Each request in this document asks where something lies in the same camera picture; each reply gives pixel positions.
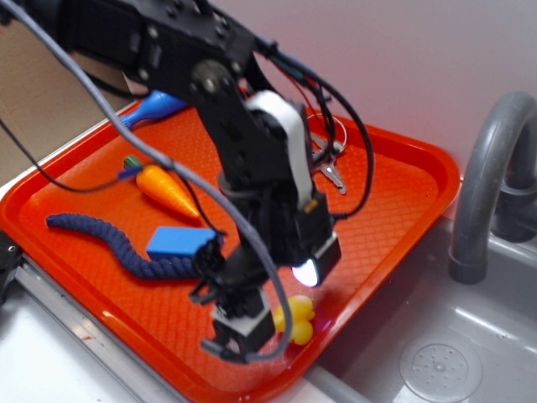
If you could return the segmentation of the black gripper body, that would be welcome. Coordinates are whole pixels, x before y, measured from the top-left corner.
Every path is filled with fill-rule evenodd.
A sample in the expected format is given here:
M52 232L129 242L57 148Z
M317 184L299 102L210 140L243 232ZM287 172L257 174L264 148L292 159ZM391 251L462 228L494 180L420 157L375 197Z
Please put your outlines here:
M276 267L302 265L334 233L334 219L327 197L314 189L310 200L297 207L290 194L275 186L256 193L232 192L227 195L257 229ZM226 302L247 291L261 289L269 275L252 243L240 233L241 243L228 258L215 245L195 257L201 281L191 292L194 303Z

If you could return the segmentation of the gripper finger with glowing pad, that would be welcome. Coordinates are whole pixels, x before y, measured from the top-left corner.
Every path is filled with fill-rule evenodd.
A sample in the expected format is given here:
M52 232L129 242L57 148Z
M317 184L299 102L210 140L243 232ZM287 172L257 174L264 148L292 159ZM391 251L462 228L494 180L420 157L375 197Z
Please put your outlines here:
M215 332L201 348L223 361L246 364L275 334L269 300L262 289L247 291L230 301L217 302L211 313Z
M302 285L310 288L320 286L341 259L341 247L336 233L302 265L291 268L292 274Z

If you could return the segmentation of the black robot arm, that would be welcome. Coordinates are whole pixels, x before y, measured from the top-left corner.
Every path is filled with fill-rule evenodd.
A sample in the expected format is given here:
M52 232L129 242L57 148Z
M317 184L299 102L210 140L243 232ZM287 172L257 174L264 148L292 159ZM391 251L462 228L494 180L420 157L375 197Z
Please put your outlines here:
M216 335L202 347L219 359L269 361L275 328L263 284L286 295L280 267L321 283L341 257L326 195L313 180L305 109L276 92L255 60L260 52L295 62L206 1L4 1L1 21L24 24L87 89L120 135L166 170L194 184L235 222L239 245L222 254L213 236L191 260L198 285L190 299L214 305ZM151 91L190 104L216 148L216 186L146 144L114 114L94 81L71 59L77 51L121 69Z

